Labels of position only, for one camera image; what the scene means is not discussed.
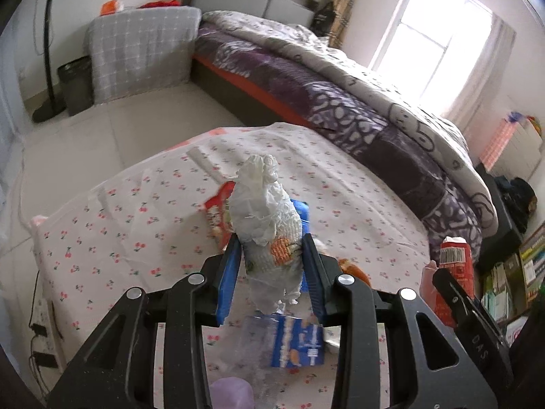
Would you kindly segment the purple gloved hand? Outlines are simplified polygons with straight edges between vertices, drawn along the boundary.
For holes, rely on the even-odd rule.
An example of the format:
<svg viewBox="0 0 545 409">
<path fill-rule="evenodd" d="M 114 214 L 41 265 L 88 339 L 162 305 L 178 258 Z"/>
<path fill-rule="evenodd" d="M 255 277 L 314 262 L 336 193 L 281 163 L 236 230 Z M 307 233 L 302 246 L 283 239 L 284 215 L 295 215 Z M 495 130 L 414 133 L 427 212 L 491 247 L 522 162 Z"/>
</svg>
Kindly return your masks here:
<svg viewBox="0 0 545 409">
<path fill-rule="evenodd" d="M 254 409 L 249 382 L 237 377 L 218 379 L 209 388 L 213 409 Z"/>
</svg>

